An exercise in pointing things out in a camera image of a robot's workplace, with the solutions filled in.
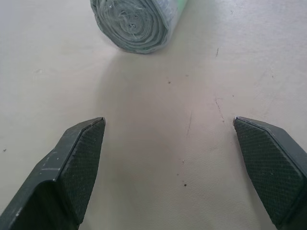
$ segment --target white tabletop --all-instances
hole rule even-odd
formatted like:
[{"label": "white tabletop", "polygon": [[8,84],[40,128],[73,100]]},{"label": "white tabletop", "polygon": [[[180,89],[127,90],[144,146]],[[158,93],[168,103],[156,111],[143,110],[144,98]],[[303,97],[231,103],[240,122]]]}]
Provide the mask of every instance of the white tabletop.
[{"label": "white tabletop", "polygon": [[105,38],[89,0],[1,1],[0,213],[64,130],[104,116],[81,230],[274,230],[232,121],[283,127],[307,150],[306,12],[190,0],[145,56]]}]

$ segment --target white table surface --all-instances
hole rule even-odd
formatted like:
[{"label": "white table surface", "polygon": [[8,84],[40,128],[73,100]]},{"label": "white table surface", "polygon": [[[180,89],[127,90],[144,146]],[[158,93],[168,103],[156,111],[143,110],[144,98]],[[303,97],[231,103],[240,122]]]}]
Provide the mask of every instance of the white table surface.
[{"label": "white table surface", "polygon": [[232,121],[283,127],[307,150],[306,12],[190,0],[169,46],[144,56],[101,34],[89,0],[1,1],[0,213],[64,130],[104,116],[81,230],[274,230]]}]

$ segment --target textured rubber pad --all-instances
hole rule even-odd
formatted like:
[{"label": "textured rubber pad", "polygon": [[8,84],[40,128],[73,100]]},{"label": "textured rubber pad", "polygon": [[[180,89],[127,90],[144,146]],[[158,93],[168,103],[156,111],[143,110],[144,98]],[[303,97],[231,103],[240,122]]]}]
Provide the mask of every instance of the textured rubber pad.
[{"label": "textured rubber pad", "polygon": [[66,130],[0,217],[0,230],[76,230],[95,183],[105,120]]},{"label": "textured rubber pad", "polygon": [[243,117],[236,117],[234,125],[248,175],[273,224],[278,229],[307,229],[302,219],[307,154],[281,128]]}]

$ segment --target plastic wrap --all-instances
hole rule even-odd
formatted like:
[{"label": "plastic wrap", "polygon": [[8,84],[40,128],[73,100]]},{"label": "plastic wrap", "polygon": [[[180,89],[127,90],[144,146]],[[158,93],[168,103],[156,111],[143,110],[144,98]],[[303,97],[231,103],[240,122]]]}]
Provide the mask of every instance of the plastic wrap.
[{"label": "plastic wrap", "polygon": [[147,54],[169,42],[187,0],[91,0],[100,30],[118,47]]}]

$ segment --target rolled plastic bag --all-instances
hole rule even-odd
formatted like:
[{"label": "rolled plastic bag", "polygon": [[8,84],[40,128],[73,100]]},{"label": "rolled plastic bag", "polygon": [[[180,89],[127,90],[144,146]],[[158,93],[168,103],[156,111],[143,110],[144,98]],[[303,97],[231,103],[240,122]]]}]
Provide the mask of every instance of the rolled plastic bag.
[{"label": "rolled plastic bag", "polygon": [[118,47],[148,54],[167,45],[187,0],[91,0],[100,30]]}]

